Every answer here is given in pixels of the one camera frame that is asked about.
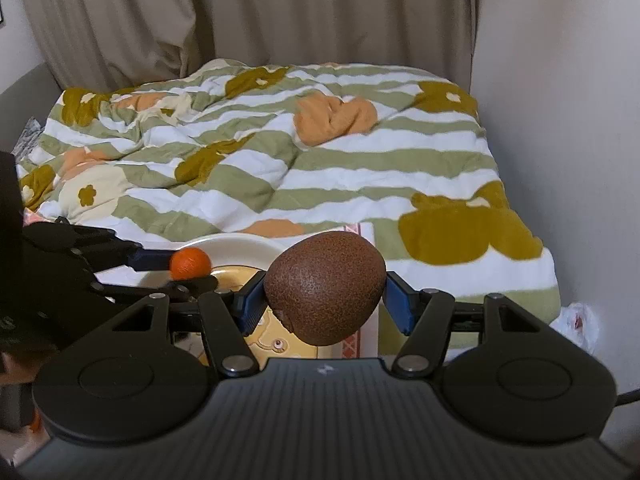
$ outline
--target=white wall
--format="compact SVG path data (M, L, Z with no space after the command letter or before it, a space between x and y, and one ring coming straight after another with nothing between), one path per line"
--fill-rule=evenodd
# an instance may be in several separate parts
M472 92L564 304L594 306L598 357L640 386L640 0L480 0ZM640 403L604 437L640 462Z
M42 63L22 0L0 0L4 22L0 25L0 92Z

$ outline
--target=curtain fold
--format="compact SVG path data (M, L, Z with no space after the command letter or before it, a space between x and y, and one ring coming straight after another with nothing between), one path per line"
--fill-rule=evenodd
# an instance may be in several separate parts
M476 0L24 0L63 87L101 91L249 65L424 68L469 88Z

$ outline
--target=blanket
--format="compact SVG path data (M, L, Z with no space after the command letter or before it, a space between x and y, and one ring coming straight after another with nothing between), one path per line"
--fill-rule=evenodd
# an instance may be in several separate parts
M559 311L552 256L509 208L475 99L424 70L217 59L110 94L67 89L18 174L44 218L156 246L368 224L415 288ZM401 343L381 312L380 353Z

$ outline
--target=small orange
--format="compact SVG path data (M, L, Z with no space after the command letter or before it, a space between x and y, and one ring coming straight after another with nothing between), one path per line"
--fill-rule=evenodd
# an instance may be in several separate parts
M185 247L175 252L169 261L172 280L190 280L211 274L211 260L197 247Z

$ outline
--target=brown kiwi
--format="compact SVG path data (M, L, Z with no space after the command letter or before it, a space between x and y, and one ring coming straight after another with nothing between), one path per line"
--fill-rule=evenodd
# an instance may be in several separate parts
M287 330L309 345L329 346L369 319L385 280L385 261L373 245L355 233L330 231L276 258L264 291Z

